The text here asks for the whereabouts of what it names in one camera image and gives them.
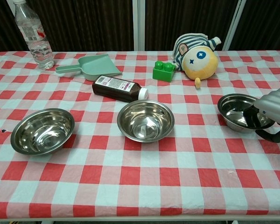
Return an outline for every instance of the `blue star eye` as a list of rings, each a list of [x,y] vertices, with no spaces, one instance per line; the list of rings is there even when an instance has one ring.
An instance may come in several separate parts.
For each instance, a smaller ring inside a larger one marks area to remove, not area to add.
[[[206,56],[206,53],[204,52],[204,51],[198,51],[198,53],[197,53],[197,58],[199,58],[199,59],[204,59],[205,58],[205,56]]]

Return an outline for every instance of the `table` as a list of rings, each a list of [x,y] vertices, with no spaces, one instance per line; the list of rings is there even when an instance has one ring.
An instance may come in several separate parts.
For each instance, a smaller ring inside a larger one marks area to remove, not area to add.
[[[96,53],[55,53],[56,65],[39,70],[29,52],[0,52],[0,219],[280,218],[280,143],[232,131],[217,110],[223,95],[259,98],[280,88],[280,51],[216,52],[217,72],[199,90],[182,72],[171,83],[152,79],[154,62],[170,61],[169,51],[106,52],[123,72],[119,78],[147,87],[149,99],[175,116],[173,132],[149,144],[119,131],[116,118],[126,103],[93,94],[81,76],[54,72]],[[44,108],[69,111],[73,135],[54,154],[15,152],[13,128]]]

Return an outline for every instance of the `metal bowl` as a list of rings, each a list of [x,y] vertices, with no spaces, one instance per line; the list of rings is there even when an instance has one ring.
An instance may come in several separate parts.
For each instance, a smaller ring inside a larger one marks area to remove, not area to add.
[[[153,142],[166,137],[173,129],[170,109],[153,100],[137,100],[125,105],[117,116],[120,131],[139,142]]]
[[[11,134],[15,151],[44,155],[61,149],[75,126],[73,116],[62,109],[45,109],[25,117]]]
[[[266,129],[275,123],[268,117],[257,113],[260,125],[247,125],[243,112],[251,107],[255,100],[257,98],[245,94],[228,94],[220,98],[217,106],[229,128],[237,132],[251,133],[255,130]]]

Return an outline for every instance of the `green toy brick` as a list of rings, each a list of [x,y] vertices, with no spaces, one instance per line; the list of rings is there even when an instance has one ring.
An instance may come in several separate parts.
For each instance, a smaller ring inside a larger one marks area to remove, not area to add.
[[[154,63],[153,79],[171,82],[174,72],[175,66],[172,63],[156,61]]]

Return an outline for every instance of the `plush toy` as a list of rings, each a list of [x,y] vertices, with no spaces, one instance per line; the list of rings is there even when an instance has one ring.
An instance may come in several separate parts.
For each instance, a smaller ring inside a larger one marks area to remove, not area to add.
[[[175,42],[172,59],[177,70],[195,80],[195,87],[200,88],[200,80],[211,77],[218,66],[214,50],[221,41],[218,37],[208,40],[204,34],[184,34]]]

